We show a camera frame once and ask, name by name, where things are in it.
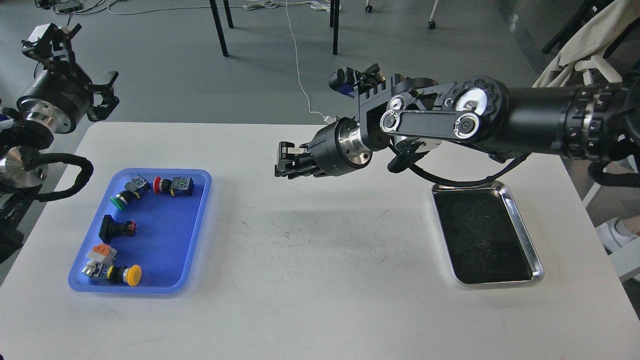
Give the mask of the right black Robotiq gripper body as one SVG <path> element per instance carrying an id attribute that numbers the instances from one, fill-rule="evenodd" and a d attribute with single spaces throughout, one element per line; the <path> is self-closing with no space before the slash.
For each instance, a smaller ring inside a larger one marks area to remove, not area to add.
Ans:
<path id="1" fill-rule="evenodd" d="M 310 175 L 316 178 L 338 177 L 368 166 L 373 151 L 361 139 L 358 121 L 352 118 L 340 120 L 323 127 L 313 139 L 300 145 L 310 157 Z"/>

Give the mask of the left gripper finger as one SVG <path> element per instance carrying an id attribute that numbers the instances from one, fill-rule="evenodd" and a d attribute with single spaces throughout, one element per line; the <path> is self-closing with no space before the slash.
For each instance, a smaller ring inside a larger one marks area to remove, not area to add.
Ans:
<path id="1" fill-rule="evenodd" d="M 79 66 L 71 44 L 82 29 L 80 23 L 69 29 L 45 23 L 34 28 L 28 39 L 22 41 L 22 54 L 36 60 L 43 68 L 64 76 L 78 75 Z"/>
<path id="2" fill-rule="evenodd" d="M 109 71 L 107 73 L 107 80 L 105 84 L 93 84 L 87 85 L 87 91 L 93 95 L 101 97 L 101 101 L 98 105 L 91 105 L 87 109 L 87 118 L 90 122 L 105 121 L 114 109 L 120 103 L 120 100 L 115 96 L 114 83 L 119 76 L 118 71 Z"/>

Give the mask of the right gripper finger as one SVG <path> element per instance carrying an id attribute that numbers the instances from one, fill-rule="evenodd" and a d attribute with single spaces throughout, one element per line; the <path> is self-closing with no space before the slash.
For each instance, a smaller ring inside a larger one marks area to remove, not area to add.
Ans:
<path id="1" fill-rule="evenodd" d="M 308 163 L 311 161 L 311 154 L 307 148 L 295 146 L 292 142 L 281 141 L 278 144 L 279 163 Z"/>
<path id="2" fill-rule="evenodd" d="M 315 159 L 280 159 L 274 167 L 274 176 L 294 180 L 302 176 L 321 178 L 325 177 L 326 173 L 320 169 Z"/>

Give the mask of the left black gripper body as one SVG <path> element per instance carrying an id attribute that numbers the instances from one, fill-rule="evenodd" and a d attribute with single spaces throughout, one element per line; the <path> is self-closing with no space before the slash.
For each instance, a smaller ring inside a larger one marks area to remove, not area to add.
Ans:
<path id="1" fill-rule="evenodd" d="M 73 132 L 93 104 L 93 94 L 82 84 L 49 70 L 41 71 L 16 101 L 25 118 L 34 114 L 49 117 L 52 121 L 47 126 L 59 134 Z"/>

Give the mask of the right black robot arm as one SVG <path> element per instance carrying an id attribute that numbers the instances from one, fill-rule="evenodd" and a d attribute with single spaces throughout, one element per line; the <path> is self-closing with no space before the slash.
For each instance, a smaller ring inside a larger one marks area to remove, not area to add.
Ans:
<path id="1" fill-rule="evenodd" d="M 614 174 L 606 166 L 639 160 L 639 72 L 621 82 L 564 88 L 508 88 L 489 76 L 438 84 L 433 79 L 338 69 L 330 88 L 354 98 L 354 117 L 342 117 L 307 143 L 278 146 L 276 177 L 338 177 L 363 169 L 373 153 L 390 149 L 391 173 L 411 170 L 438 185 L 466 188 L 490 183 L 532 153 L 590 161 L 588 174 L 608 187 L 639 187 L 637 173 Z M 436 176 L 416 162 L 441 142 L 486 153 L 505 163 L 475 181 Z"/>

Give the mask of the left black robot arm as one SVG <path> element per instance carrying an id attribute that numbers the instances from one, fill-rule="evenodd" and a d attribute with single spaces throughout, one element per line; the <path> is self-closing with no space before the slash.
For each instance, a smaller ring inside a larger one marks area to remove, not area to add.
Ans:
<path id="1" fill-rule="evenodd" d="M 44 153 L 55 134 L 73 132 L 84 116 L 104 121 L 119 104 L 114 93 L 117 71 L 108 73 L 105 84 L 96 84 L 78 65 L 72 40 L 82 29 L 46 23 L 34 28 L 22 42 L 22 53 L 43 66 L 16 102 L 1 110 L 0 259 L 9 259 L 23 247 L 25 235 L 18 230 L 33 202 L 70 198 L 89 182 L 93 164 L 71 153 Z M 49 164 L 77 166 L 80 173 L 71 187 L 42 193 Z"/>

